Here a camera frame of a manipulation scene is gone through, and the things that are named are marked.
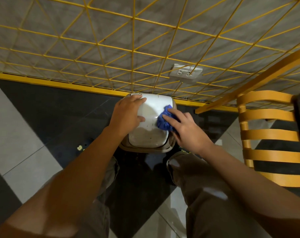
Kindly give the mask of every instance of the person's right arm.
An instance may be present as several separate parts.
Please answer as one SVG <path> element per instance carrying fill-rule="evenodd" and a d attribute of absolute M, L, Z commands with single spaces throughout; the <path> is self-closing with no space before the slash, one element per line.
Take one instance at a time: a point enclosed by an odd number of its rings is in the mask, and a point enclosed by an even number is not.
<path fill-rule="evenodd" d="M 248 168 L 220 146 L 213 144 L 189 113 L 183 114 L 176 109 L 169 111 L 180 120 L 178 122 L 163 116 L 177 130 L 178 134 L 173 133 L 177 143 L 213 166 L 243 203 L 255 213 L 255 218 L 267 232 L 273 237 L 287 237 L 290 232 L 293 235 L 300 234 L 298 196 Z"/>

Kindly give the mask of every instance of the person's left hand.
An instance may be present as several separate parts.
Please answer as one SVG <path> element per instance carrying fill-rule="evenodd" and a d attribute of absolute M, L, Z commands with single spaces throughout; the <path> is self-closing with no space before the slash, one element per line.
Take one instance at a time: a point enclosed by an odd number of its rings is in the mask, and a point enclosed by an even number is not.
<path fill-rule="evenodd" d="M 142 95 L 135 94 L 125 97 L 116 103 L 112 113 L 109 127 L 113 128 L 122 137 L 133 131 L 139 126 L 140 122 L 144 122 L 144 117 L 138 116 L 138 108 L 147 98 L 142 98 Z"/>

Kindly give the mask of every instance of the blue cloth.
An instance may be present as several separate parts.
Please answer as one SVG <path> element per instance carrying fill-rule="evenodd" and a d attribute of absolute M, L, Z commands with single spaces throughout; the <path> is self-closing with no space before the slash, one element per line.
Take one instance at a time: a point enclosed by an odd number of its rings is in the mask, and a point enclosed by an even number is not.
<path fill-rule="evenodd" d="M 168 105 L 168 106 L 165 106 L 164 107 L 164 111 L 159 115 L 159 117 L 158 117 L 158 120 L 157 120 L 157 127 L 159 128 L 159 129 L 162 129 L 162 130 L 167 130 L 167 131 L 173 131 L 173 132 L 176 132 L 176 129 L 175 128 L 173 128 L 163 117 L 162 117 L 162 115 L 164 114 L 164 115 L 166 115 L 166 116 L 169 116 L 169 117 L 172 117 L 172 118 L 174 118 L 175 120 L 177 120 L 177 121 L 179 121 L 180 122 L 180 120 L 174 115 L 174 114 L 172 114 L 172 113 L 170 113 L 169 111 L 168 111 L 168 108 L 172 108 L 172 106 L 171 105 Z"/>

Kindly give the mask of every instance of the white lid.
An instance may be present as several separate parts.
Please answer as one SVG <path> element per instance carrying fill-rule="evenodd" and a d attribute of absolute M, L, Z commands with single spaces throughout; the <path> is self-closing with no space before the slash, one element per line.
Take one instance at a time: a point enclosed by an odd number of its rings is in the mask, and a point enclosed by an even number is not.
<path fill-rule="evenodd" d="M 145 117 L 146 121 L 141 122 L 137 128 L 128 134 L 129 143 L 139 148 L 163 146 L 168 139 L 169 132 L 157 127 L 157 119 L 164 111 L 165 106 L 173 106 L 172 98 L 158 94 L 142 94 L 142 97 L 147 98 L 147 100 L 140 105 L 138 116 Z"/>

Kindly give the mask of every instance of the electrical outlet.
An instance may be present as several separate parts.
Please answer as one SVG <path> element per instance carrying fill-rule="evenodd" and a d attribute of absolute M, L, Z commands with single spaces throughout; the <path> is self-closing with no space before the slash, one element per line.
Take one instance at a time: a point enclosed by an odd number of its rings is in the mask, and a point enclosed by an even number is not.
<path fill-rule="evenodd" d="M 184 64 L 174 64 L 170 76 L 195 79 L 203 71 L 202 68 L 196 67 L 194 65 L 184 67 Z"/>

